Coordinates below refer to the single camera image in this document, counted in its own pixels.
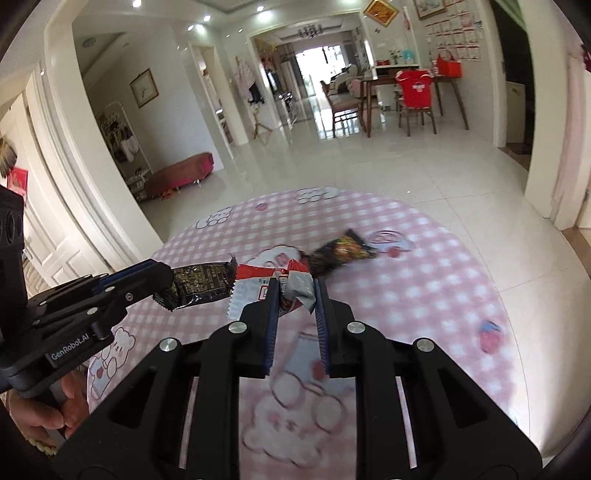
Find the red and white snack wrapper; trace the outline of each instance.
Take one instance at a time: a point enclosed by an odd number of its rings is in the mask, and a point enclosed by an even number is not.
[[[239,265],[236,281],[230,296],[228,318],[239,320],[242,309],[249,303],[264,300],[272,278],[276,278],[281,287],[279,316],[292,312],[302,305],[310,311],[314,310],[314,280],[305,265],[290,260],[285,268],[253,267]]]

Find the white door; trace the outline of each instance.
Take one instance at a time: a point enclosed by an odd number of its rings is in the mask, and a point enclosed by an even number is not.
[[[56,286],[111,269],[74,221],[40,154],[23,95],[0,121],[0,135],[28,170],[28,199],[23,221],[25,249],[43,279]]]

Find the curtain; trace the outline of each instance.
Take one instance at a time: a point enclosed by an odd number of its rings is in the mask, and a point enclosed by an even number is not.
[[[525,29],[525,22],[519,6],[519,0],[495,0],[501,8],[519,25],[523,30]]]

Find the round table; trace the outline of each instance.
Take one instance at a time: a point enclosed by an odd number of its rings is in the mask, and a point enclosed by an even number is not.
[[[353,228],[377,258],[327,277],[329,295],[386,337],[436,341],[502,408],[512,394],[516,352],[505,309],[485,268],[432,218],[401,202],[332,187],[247,200],[204,218],[154,254],[171,267],[227,261],[285,266]],[[162,339],[211,335],[229,299],[168,312],[152,299],[132,306],[115,343],[91,359],[91,410]],[[299,308],[279,322],[265,380],[241,379],[244,479],[355,477],[355,386],[324,375],[314,317]]]

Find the black snack package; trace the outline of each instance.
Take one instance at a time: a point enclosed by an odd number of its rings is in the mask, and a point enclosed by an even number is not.
[[[173,268],[173,282],[152,298],[171,312],[226,299],[234,286],[237,268],[238,263],[234,257],[229,262]]]
[[[301,261],[307,264],[312,277],[317,278],[353,260],[365,260],[375,256],[375,249],[367,245],[354,230],[349,229],[336,240],[310,255],[305,255]]]

